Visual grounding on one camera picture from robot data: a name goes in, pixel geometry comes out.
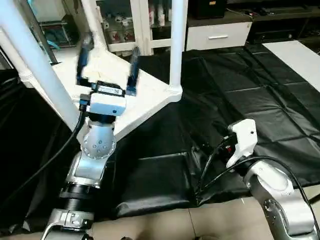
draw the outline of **tile floor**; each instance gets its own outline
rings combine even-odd
[[[305,188],[311,198],[320,185]],[[313,206],[320,222],[320,202]],[[95,240],[193,240],[211,236],[217,240],[272,240],[264,214],[252,197],[198,208],[175,209],[144,216],[97,222],[91,229]],[[3,237],[2,240],[39,240],[41,233]]]

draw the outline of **black tablecloth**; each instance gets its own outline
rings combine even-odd
[[[168,83],[169,54],[143,56],[140,65]],[[8,74],[0,77],[4,82]],[[35,90],[10,84],[0,88],[2,199],[70,135]],[[97,221],[248,196],[236,173],[195,196],[207,155],[194,136],[215,147],[226,127],[244,118],[256,121],[255,155],[282,160],[303,186],[320,182],[320,93],[262,45],[184,52],[181,84],[181,101],[168,104],[118,142],[96,200]],[[75,140],[0,213],[4,234],[43,230],[78,150]],[[205,182],[224,168],[215,159]]]

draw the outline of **drawer handle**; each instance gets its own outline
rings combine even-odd
[[[226,39],[228,37],[228,35],[222,35],[222,36],[209,36],[208,39],[212,40],[212,39]]]

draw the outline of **black cable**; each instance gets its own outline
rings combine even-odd
[[[201,190],[202,188],[202,185],[203,185],[203,182],[205,180],[205,176],[206,176],[206,173],[208,171],[208,168],[212,162],[212,160],[214,159],[214,156],[218,153],[219,149],[225,144],[226,140],[224,139],[222,142],[219,143],[218,146],[216,146],[213,150],[213,153],[210,154],[209,158],[208,158],[208,161],[206,162],[203,170],[202,170],[202,173],[201,173],[201,177],[198,181],[198,184],[197,184],[197,190]]]
[[[212,186],[219,178],[221,178],[223,175],[225,175],[226,173],[230,172],[231,170],[234,170],[235,168],[239,167],[240,165],[244,164],[244,163],[247,163],[247,162],[250,162],[250,161],[258,161],[258,160],[268,160],[268,161],[271,161],[271,162],[274,162],[274,163],[277,163],[279,165],[281,165],[290,175],[291,177],[293,178],[297,188],[299,189],[301,195],[302,195],[302,198],[303,200],[306,202],[306,204],[309,206],[311,212],[312,212],[312,215],[313,215],[313,219],[314,219],[314,226],[316,228],[316,231],[317,231],[317,234],[318,234],[318,237],[319,237],[319,233],[320,233],[320,229],[319,229],[319,225],[318,225],[318,222],[317,222],[317,219],[316,219],[316,215],[315,215],[315,212],[314,210],[312,209],[311,207],[311,204],[306,196],[306,193],[304,191],[304,189],[302,188],[299,180],[297,179],[297,177],[295,176],[295,174],[292,172],[292,170],[290,169],[289,166],[287,166],[285,163],[281,162],[280,160],[278,160],[277,158],[274,158],[274,157],[271,157],[271,156],[252,156],[252,157],[248,157],[242,161],[239,161],[238,163],[228,167],[227,169],[225,169],[223,172],[221,172],[220,174],[218,174],[213,180],[211,180],[208,184],[206,184],[203,189],[200,189],[198,192],[196,192],[196,195],[197,194],[202,194],[203,192],[205,192],[210,186]]]
[[[69,145],[69,143],[77,137],[79,131],[85,123],[86,113],[84,111],[80,112],[78,122],[71,133],[69,139],[64,143],[64,145],[57,151],[44,165],[42,165],[31,177],[29,177],[22,185],[20,185],[15,191],[13,191],[9,197],[7,197],[0,206],[0,213],[7,206],[7,204],[30,182],[32,182],[38,175],[43,172],[61,153],[62,151]]]
[[[319,201],[320,201],[320,193],[319,193],[318,195],[310,198],[310,200],[309,200],[309,202],[310,202],[311,205],[312,205],[312,204],[315,204],[315,203],[317,203],[317,202],[319,202]]]

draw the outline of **robotic arm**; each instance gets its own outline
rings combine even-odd
[[[41,240],[93,240],[86,232],[94,220],[94,199],[101,188],[106,163],[116,149],[114,123],[126,109],[125,95],[136,95],[139,48],[132,52],[126,90],[114,83],[89,82],[82,76],[93,48],[93,36],[88,33],[78,58],[76,83],[91,89],[90,94],[80,95],[79,102],[79,109],[89,118],[89,131],[72,161]]]
[[[235,148],[226,163],[230,167],[254,152],[258,138],[252,119],[236,122],[228,129],[231,135],[223,148],[230,149],[230,145]],[[300,193],[294,191],[290,178],[283,171],[263,160],[248,163],[236,171],[262,207],[275,240],[319,239],[311,209]]]

